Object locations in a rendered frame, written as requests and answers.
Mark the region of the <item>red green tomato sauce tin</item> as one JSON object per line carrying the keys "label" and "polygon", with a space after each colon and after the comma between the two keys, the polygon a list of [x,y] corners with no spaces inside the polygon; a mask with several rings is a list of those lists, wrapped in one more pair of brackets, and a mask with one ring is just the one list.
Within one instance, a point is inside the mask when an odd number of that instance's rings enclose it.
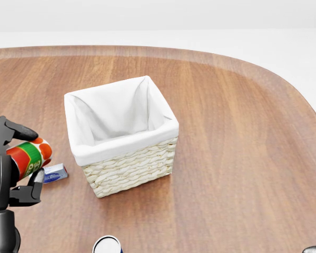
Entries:
{"label": "red green tomato sauce tin", "polygon": [[46,140],[37,138],[8,148],[6,154],[13,159],[18,169],[17,178],[20,181],[50,163],[53,151]]}

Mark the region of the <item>white tin with blue side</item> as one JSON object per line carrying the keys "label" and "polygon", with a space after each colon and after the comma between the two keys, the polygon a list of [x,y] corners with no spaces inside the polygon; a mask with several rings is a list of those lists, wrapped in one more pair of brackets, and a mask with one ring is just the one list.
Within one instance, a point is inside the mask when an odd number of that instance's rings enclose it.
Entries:
{"label": "white tin with blue side", "polygon": [[99,238],[93,248],[92,253],[123,253],[120,241],[111,235]]}

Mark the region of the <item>wicker basket with white liner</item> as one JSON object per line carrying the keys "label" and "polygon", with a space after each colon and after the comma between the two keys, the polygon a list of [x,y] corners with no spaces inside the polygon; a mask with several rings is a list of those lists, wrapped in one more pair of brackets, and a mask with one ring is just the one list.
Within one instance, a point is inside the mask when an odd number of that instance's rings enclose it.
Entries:
{"label": "wicker basket with white liner", "polygon": [[64,95],[71,152],[98,198],[171,174],[179,123],[149,76]]}

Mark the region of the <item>small blue white box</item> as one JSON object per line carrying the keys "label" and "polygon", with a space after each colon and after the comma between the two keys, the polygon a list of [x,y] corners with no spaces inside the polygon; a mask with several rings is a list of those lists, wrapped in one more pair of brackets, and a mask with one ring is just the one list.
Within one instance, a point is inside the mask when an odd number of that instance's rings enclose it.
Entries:
{"label": "small blue white box", "polygon": [[67,170],[63,163],[46,167],[44,168],[44,172],[45,172],[44,183],[50,183],[50,182],[65,179],[68,177]]}

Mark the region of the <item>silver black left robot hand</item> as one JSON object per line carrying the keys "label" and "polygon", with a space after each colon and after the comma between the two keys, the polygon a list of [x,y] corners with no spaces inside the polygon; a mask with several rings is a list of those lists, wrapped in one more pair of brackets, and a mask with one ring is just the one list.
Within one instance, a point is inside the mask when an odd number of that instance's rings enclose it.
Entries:
{"label": "silver black left robot hand", "polygon": [[12,207],[29,207],[41,201],[41,191],[44,181],[44,169],[34,172],[26,186],[17,186],[21,172],[6,153],[12,139],[33,141],[38,134],[21,124],[0,116],[0,211]]}

